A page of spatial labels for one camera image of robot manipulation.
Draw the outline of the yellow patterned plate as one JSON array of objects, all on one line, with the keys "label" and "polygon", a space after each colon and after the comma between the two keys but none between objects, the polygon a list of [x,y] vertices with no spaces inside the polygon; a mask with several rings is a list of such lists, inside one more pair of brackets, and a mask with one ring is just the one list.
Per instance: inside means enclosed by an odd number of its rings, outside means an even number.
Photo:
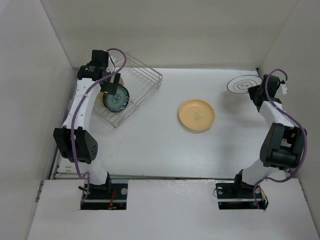
[{"label": "yellow patterned plate", "polygon": [[[123,78],[122,78],[122,77],[120,77],[118,85],[119,85],[119,86],[124,86],[124,81],[123,81]],[[107,93],[104,92],[104,93],[102,94],[102,105],[103,105],[104,107],[107,107],[106,97],[107,97]]]}]

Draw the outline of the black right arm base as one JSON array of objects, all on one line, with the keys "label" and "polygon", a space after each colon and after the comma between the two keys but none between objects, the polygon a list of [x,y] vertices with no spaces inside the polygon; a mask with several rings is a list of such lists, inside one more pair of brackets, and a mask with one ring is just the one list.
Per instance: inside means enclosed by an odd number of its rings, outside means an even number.
[{"label": "black right arm base", "polygon": [[250,189],[235,190],[233,182],[218,182],[213,194],[217,197],[219,210],[266,210],[268,198]]}]

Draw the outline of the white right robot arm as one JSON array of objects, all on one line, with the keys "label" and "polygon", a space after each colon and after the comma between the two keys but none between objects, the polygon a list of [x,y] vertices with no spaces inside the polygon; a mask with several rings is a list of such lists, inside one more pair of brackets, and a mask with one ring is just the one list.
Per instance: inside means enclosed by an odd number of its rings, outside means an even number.
[{"label": "white right robot arm", "polygon": [[303,126],[283,110],[276,97],[286,82],[272,74],[265,74],[260,85],[250,87],[250,99],[269,130],[260,148],[258,160],[242,169],[234,178],[232,193],[243,197],[254,192],[259,183],[270,179],[278,171],[298,170],[307,153],[307,132]]}]

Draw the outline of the white plate black rim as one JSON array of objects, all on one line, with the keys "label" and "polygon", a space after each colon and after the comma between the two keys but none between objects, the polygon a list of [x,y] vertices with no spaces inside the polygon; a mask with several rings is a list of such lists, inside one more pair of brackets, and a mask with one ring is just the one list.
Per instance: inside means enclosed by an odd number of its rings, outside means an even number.
[{"label": "white plate black rim", "polygon": [[257,75],[241,75],[231,79],[226,88],[234,94],[246,94],[248,89],[256,87],[262,83],[262,78]]}]

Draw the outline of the blue patterned plate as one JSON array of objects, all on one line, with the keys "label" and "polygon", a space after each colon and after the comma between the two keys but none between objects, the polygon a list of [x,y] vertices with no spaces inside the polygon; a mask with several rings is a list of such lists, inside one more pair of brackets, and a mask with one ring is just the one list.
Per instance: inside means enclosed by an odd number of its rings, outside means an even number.
[{"label": "blue patterned plate", "polygon": [[106,105],[107,109],[113,113],[119,113],[124,111],[130,101],[130,94],[127,88],[118,85],[116,94],[107,94]]}]

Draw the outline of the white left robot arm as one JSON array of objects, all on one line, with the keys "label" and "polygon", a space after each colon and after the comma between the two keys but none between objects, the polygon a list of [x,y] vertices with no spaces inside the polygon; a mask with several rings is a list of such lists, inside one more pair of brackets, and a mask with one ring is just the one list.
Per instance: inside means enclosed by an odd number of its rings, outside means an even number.
[{"label": "white left robot arm", "polygon": [[87,179],[87,193],[94,187],[100,198],[111,195],[109,174],[99,161],[98,142],[89,133],[89,124],[95,100],[101,91],[114,94],[120,70],[115,67],[115,57],[108,51],[93,50],[89,63],[77,73],[71,107],[61,127],[55,128],[53,137],[61,156],[74,164],[80,179]]}]

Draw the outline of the yellow bear plate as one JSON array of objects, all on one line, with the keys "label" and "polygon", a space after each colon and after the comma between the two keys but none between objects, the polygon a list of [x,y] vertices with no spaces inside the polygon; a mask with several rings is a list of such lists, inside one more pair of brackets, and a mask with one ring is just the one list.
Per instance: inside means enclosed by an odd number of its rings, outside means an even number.
[{"label": "yellow bear plate", "polygon": [[202,132],[213,125],[216,113],[206,101],[191,99],[180,106],[178,117],[180,122],[189,130]]}]

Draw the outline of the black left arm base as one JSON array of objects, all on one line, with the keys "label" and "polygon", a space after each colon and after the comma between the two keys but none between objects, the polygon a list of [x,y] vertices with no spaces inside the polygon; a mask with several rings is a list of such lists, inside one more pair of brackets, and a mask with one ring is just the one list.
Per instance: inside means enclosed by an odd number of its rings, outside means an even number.
[{"label": "black left arm base", "polygon": [[102,185],[90,184],[87,198],[80,203],[81,210],[126,210],[128,182]]}]

